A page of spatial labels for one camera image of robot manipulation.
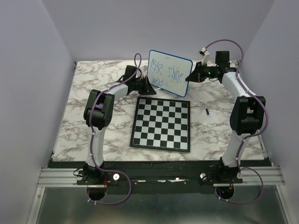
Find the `blue framed whiteboard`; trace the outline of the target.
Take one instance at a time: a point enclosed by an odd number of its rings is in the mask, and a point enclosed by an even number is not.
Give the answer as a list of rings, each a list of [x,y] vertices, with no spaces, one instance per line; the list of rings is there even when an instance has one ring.
[[[187,95],[193,61],[157,50],[149,51],[147,77],[151,85],[180,97]]]

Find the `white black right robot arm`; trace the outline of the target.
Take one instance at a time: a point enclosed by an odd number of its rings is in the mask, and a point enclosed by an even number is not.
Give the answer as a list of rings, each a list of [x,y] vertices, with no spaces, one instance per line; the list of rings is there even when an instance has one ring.
[[[239,176],[241,156],[247,142],[263,125],[266,101],[264,97],[255,96],[242,81],[239,70],[230,65],[229,51],[217,51],[214,66],[207,65],[209,53],[206,48],[202,48],[199,54],[202,60],[196,63],[186,81],[200,83],[206,79],[217,79],[235,100],[229,119],[232,130],[230,141],[213,176],[217,182],[225,183]]]

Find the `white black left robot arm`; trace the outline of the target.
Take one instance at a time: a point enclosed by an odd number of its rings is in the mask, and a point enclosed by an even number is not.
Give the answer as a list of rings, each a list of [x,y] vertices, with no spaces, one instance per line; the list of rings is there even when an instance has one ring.
[[[128,65],[124,75],[112,87],[104,91],[91,90],[89,94],[84,110],[84,120],[89,127],[89,146],[83,172],[93,184],[101,183],[104,178],[104,136],[112,120],[114,103],[133,91],[139,95],[156,94],[144,71]]]

